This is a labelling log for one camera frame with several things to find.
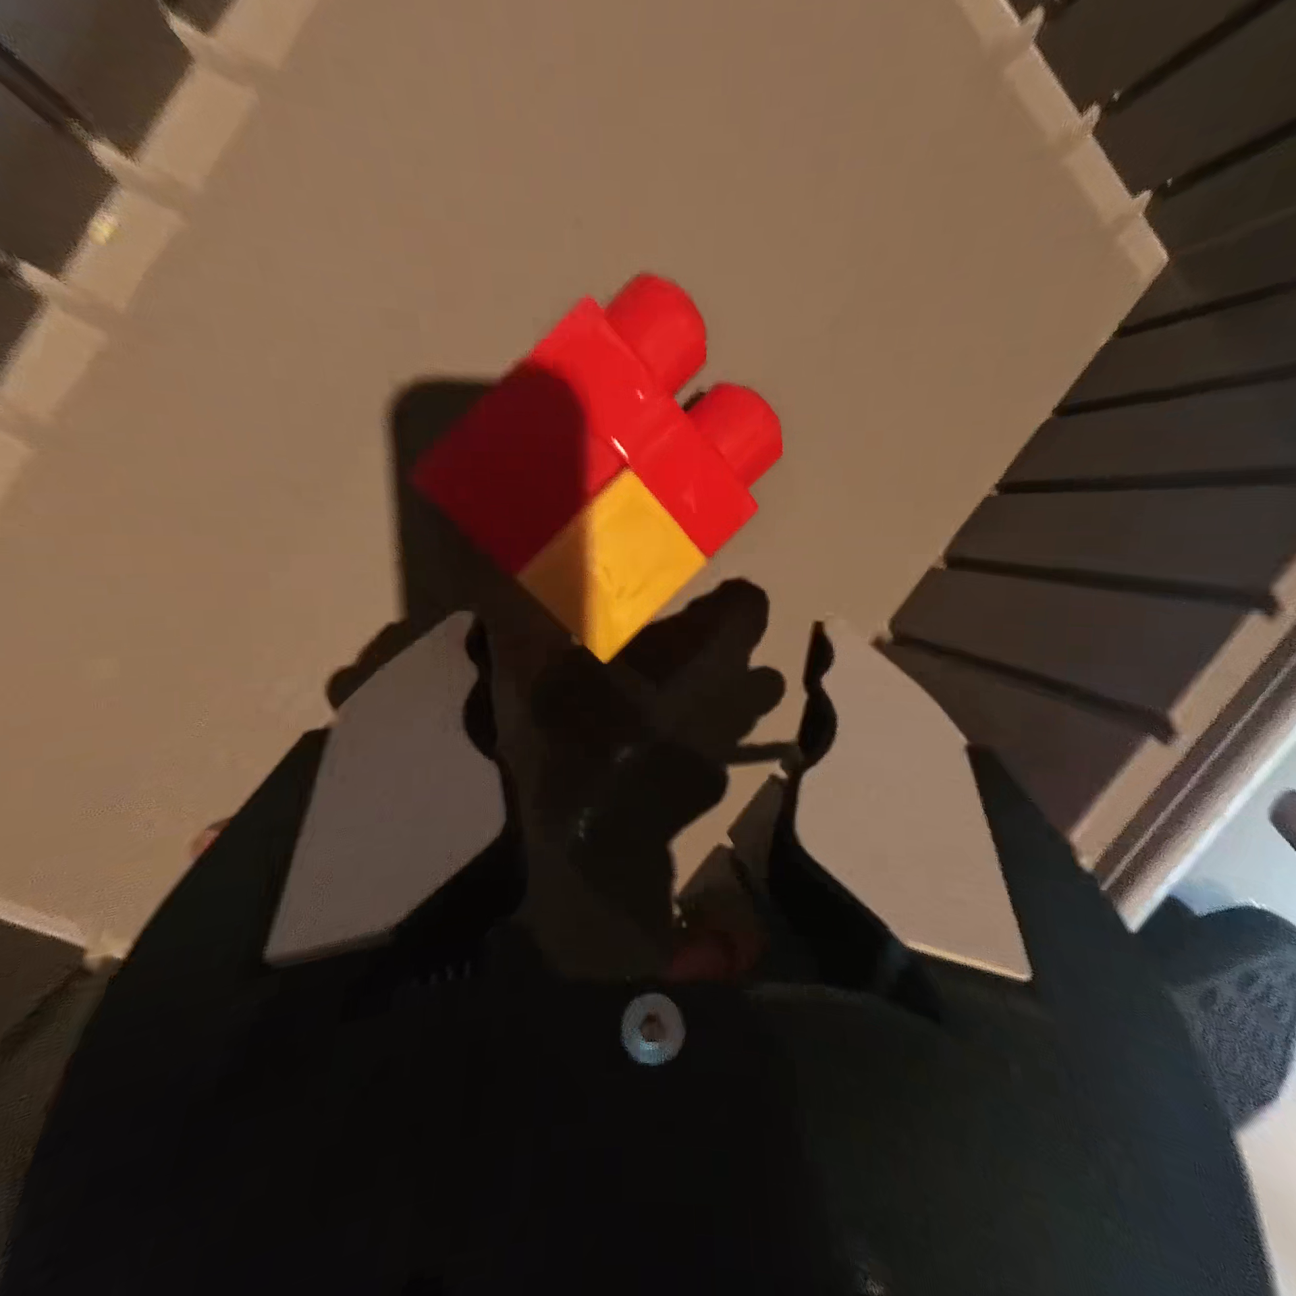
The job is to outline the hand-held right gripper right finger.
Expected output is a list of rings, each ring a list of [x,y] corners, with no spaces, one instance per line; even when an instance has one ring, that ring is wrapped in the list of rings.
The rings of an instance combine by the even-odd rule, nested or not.
[[[961,732],[841,619],[811,633],[798,746],[767,875],[825,979],[862,979],[896,949],[1027,982]]]

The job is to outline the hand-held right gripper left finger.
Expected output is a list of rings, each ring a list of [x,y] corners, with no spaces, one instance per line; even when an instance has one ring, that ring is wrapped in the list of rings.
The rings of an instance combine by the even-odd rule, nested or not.
[[[400,941],[472,943],[526,889],[511,789],[469,719],[489,707],[455,611],[339,707],[264,958],[292,966]]]

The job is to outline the red two-stud toy block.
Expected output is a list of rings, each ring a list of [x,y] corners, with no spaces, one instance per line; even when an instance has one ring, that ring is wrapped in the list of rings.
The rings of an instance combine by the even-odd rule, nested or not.
[[[756,483],[784,455],[782,422],[757,392],[717,383],[679,398],[708,357],[700,309],[643,272],[606,304],[583,298],[528,363],[575,398],[583,432],[611,452],[711,559],[753,519]]]

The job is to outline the grey plastic bin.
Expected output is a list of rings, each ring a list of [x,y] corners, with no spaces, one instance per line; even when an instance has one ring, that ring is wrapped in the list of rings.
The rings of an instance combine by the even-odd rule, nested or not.
[[[1081,138],[1071,36],[1009,3],[292,3],[187,44],[162,3],[18,3],[88,135],[3,87],[3,921],[122,948],[185,838],[396,619],[390,408],[491,381],[637,270],[707,318],[702,385],[787,452],[677,604],[765,588],[759,661],[893,622],[921,678],[1044,716],[1108,692],[1189,735],[1259,617],[952,548],[1055,405],[1151,448],[1293,403],[1291,295],[1123,317],[1160,253],[1250,247],[1293,124],[1290,3]]]

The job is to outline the black mesh office chair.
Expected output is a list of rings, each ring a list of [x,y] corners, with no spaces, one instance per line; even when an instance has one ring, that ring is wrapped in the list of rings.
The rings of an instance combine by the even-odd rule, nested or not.
[[[1293,925],[1253,906],[1199,914],[1168,897],[1139,940],[1188,1023],[1230,1128],[1245,1130],[1291,1071]]]

